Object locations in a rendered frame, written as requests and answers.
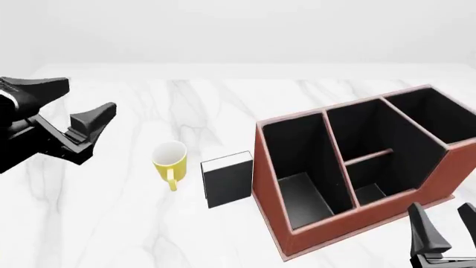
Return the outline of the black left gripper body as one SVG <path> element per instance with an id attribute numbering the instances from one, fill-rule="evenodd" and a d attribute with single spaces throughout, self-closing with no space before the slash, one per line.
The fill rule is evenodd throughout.
<path id="1" fill-rule="evenodd" d="M 27 119 L 40 134 L 39 153 L 81 165 L 93 156 L 94 142 L 89 135 L 73 129 L 73 122 L 65 133 L 59 131 L 41 115 Z"/>

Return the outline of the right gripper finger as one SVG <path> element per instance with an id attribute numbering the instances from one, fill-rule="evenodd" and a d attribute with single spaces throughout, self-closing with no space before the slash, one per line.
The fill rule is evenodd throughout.
<path id="1" fill-rule="evenodd" d="M 470 202 L 465 202 L 457 211 L 464 222 L 472 241 L 476 242 L 476 208 Z"/>
<path id="2" fill-rule="evenodd" d="M 413 202 L 408 207 L 408 216 L 411 224 L 410 256 L 412 258 L 424 254 L 443 254 L 452 248 L 434 227 L 418 202 Z"/>

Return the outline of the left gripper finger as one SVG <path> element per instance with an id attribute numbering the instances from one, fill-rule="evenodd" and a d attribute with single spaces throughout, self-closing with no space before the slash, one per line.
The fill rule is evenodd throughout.
<path id="1" fill-rule="evenodd" d="M 65 132 L 75 144 L 94 144 L 107 124 L 116 116 L 117 104 L 108 102 L 96 109 L 70 115 L 71 126 Z"/>
<path id="2" fill-rule="evenodd" d="M 67 77 L 37 80 L 0 77 L 0 95 L 13 102 L 16 114 L 37 114 L 43 106 L 66 95 L 69 90 Z"/>

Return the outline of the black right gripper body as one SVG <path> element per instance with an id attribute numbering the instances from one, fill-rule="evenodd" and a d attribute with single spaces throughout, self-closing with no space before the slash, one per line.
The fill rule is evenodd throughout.
<path id="1" fill-rule="evenodd" d="M 411 254 L 413 268 L 476 268 L 476 257 L 445 257 L 439 252 Z"/>

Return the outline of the black book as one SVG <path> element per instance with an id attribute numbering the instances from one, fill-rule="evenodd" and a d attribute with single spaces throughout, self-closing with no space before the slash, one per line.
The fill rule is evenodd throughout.
<path id="1" fill-rule="evenodd" d="M 207 160 L 200 165 L 208 208 L 251 196 L 254 162 L 250 151 Z"/>

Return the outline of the red-brown desk caddy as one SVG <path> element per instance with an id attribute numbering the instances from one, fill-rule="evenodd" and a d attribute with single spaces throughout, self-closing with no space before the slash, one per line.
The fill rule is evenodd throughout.
<path id="1" fill-rule="evenodd" d="M 283 260 L 451 199 L 476 109 L 423 85 L 261 120 L 252 194 Z"/>

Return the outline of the yellow mug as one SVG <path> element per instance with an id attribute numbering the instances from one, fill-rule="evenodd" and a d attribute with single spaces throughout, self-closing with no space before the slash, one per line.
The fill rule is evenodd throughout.
<path id="1" fill-rule="evenodd" d="M 180 141 L 159 144 L 152 152 L 152 163 L 171 191 L 187 173 L 187 148 Z"/>

